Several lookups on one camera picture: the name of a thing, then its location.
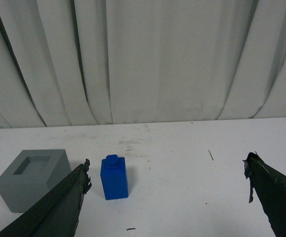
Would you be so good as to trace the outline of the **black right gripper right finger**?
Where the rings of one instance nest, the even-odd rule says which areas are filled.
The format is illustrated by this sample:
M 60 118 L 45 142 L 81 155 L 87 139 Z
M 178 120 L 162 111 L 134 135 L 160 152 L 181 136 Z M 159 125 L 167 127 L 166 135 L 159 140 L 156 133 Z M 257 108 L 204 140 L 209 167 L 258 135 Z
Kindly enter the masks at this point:
M 249 203 L 256 192 L 271 228 L 277 237 L 286 237 L 286 176 L 250 152 L 244 162 L 244 175 L 250 180 Z

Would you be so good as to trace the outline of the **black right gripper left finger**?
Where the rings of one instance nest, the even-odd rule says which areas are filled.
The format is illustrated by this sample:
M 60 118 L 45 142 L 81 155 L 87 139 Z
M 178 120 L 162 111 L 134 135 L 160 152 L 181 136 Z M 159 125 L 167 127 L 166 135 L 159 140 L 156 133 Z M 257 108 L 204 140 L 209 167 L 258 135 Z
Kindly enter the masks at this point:
M 84 195 L 92 187 L 87 172 L 90 161 L 80 164 L 15 221 L 0 237 L 73 237 Z

